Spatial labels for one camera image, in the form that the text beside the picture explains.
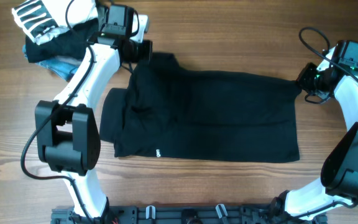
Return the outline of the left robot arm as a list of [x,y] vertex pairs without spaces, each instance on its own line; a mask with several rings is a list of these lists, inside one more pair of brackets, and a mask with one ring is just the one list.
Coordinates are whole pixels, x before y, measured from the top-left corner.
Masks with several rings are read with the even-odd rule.
[[94,167],[101,140],[94,118],[102,92],[126,57],[125,44],[151,48],[144,40],[149,29],[146,15],[134,14],[124,22],[107,23],[86,45],[86,53],[71,81],[53,101],[40,101],[35,108],[39,159],[63,179],[74,201],[67,219],[73,223],[108,223],[112,220],[107,196],[101,190]]

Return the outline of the black t-shirt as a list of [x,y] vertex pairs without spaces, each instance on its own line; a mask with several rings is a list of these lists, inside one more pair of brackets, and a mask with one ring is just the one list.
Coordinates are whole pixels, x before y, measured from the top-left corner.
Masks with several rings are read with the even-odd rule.
[[140,61],[103,105],[100,137],[116,157],[287,163],[300,158],[295,82],[194,71],[173,54]]

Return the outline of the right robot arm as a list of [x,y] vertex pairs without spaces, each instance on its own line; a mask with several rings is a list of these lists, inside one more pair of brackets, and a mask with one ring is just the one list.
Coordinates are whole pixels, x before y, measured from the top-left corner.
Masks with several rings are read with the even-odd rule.
[[298,83],[307,93],[340,104],[347,133],[325,160],[320,178],[272,200],[264,212],[270,223],[318,223],[329,210],[358,206],[358,42],[340,40],[319,65],[303,69]]

